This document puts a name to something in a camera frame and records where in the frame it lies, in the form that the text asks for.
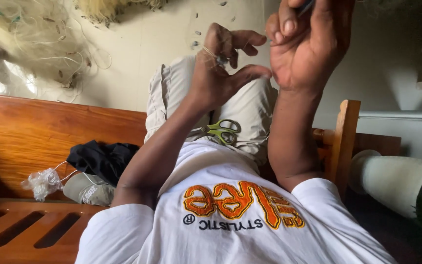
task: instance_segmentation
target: wooden bench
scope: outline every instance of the wooden bench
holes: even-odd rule
[[[342,196],[355,142],[360,142],[358,150],[367,145],[364,136],[356,134],[359,109],[359,101],[345,100],[335,130],[313,130],[325,177],[337,185]],[[97,140],[142,146],[145,118],[142,112],[0,96],[0,198],[33,200],[32,191],[22,189],[20,183],[32,172],[65,161],[74,145]],[[381,139],[400,147],[399,138]],[[64,178],[74,168],[62,165],[57,171]],[[262,177],[275,181],[269,164],[260,171]],[[56,192],[47,200],[69,199]],[[0,200],[0,263],[73,263],[82,231],[89,219],[103,209]]]

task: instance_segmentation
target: khaki pants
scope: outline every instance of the khaki pants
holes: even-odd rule
[[[174,60],[170,66],[162,64],[149,84],[147,105],[146,142],[178,108],[191,86],[195,56]],[[206,114],[194,128],[217,123],[221,119],[238,122],[242,131],[237,134],[235,143],[225,145],[253,161],[257,166],[266,163],[268,135],[273,118],[273,109],[278,91],[269,81],[258,79],[245,85],[220,109],[216,109],[211,120]],[[195,135],[187,142],[208,140],[223,145],[218,138]]]

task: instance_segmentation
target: green scissors handle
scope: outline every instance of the green scissors handle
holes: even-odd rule
[[[223,127],[223,126],[221,126],[221,124],[223,122],[229,122],[229,123],[235,125],[235,127],[237,127],[237,129]],[[230,120],[230,119],[220,120],[217,124],[208,125],[208,128],[210,129],[208,131],[209,134],[213,134],[213,135],[218,136],[218,138],[226,145],[233,144],[237,140],[235,134],[239,133],[241,131],[241,127],[240,127],[239,123],[237,123],[233,120]]]

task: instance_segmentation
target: t-shirt sleeve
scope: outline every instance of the t-shirt sleeve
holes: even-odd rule
[[[154,211],[124,204],[96,213],[87,224],[75,264],[131,263],[152,230]]]
[[[304,209],[325,225],[363,263],[396,263],[385,248],[348,212],[332,182],[313,178],[297,185],[291,194]]]

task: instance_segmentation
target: plastic bag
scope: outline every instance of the plastic bag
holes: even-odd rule
[[[58,173],[53,168],[32,173],[27,180],[21,182],[21,186],[25,190],[32,190],[36,201],[45,201],[47,195],[63,190]]]

